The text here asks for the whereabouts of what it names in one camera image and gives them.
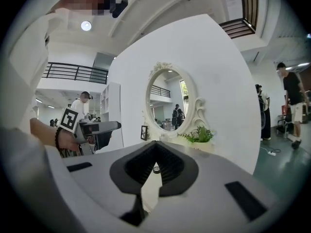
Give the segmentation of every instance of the shoe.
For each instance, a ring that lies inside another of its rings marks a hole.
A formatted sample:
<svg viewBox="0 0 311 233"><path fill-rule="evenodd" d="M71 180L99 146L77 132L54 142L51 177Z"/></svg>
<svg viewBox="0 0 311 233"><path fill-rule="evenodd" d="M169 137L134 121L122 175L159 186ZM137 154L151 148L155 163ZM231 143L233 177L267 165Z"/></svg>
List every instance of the shoe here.
<svg viewBox="0 0 311 233"><path fill-rule="evenodd" d="M294 150L298 149L299 146L300 146L300 143L301 143L301 141L294 141L294 142L292 143L292 148L293 148Z"/></svg>

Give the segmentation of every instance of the fluorescent light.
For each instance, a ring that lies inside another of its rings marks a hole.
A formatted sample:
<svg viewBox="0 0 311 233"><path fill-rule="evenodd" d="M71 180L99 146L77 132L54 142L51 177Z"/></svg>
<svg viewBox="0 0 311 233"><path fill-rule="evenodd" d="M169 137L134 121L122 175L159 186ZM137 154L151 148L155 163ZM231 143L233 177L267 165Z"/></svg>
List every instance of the fluorescent light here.
<svg viewBox="0 0 311 233"><path fill-rule="evenodd" d="M84 21L84 22L81 23L81 28L84 31L90 31L91 28L92 28L92 24L89 21Z"/></svg>
<svg viewBox="0 0 311 233"><path fill-rule="evenodd" d="M299 64L298 66L299 67L304 67L304 66L307 66L307 65L309 65L310 63L302 63L302 64Z"/></svg>

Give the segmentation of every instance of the mirror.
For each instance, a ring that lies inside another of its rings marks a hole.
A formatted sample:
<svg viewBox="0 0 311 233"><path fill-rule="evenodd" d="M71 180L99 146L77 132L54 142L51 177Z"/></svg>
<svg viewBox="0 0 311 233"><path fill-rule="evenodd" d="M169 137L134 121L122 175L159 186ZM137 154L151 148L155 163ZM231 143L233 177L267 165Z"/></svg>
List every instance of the mirror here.
<svg viewBox="0 0 311 233"><path fill-rule="evenodd" d="M161 72L152 84L149 100L151 117L160 128L175 131L183 124L189 97L179 73L172 69Z"/></svg>

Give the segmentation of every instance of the picture frame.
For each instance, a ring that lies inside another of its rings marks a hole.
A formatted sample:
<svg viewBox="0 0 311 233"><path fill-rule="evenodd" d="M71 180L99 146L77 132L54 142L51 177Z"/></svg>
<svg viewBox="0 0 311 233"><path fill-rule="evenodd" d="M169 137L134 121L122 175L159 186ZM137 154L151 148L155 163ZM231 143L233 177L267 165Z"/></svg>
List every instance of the picture frame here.
<svg viewBox="0 0 311 233"><path fill-rule="evenodd" d="M147 141L148 138L148 126L141 126L140 138L144 141Z"/></svg>

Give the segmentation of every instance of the white mirror frame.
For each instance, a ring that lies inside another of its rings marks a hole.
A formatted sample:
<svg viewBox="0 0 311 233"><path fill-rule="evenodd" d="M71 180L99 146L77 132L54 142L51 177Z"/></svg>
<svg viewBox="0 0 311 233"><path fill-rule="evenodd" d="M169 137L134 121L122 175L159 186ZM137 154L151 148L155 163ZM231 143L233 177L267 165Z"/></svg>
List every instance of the white mirror frame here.
<svg viewBox="0 0 311 233"><path fill-rule="evenodd" d="M187 86L188 95L189 95L189 106L188 111L186 114L185 121L182 123L182 125L175 131L166 131L158 126L158 124L155 122L151 115L150 110L150 92L152 85L154 84L157 77L162 74L165 71L172 70L177 72L182 79L185 81L185 84ZM146 97L145 97L145 108L144 108L144 125L148 126L148 130L150 133L149 138L152 140L157 140L161 135L166 135L167 137L173 138L177 137L177 134L183 134L183 133L190 133L198 125L203 125L207 129L209 128L207 126L207 122L204 119L204 100L202 98L198 98L196 94L196 89L193 84L193 81L189 74L185 72L183 69L172 65L171 63L161 63L158 62L154 69L150 72L149 75L149 82L146 90Z"/></svg>

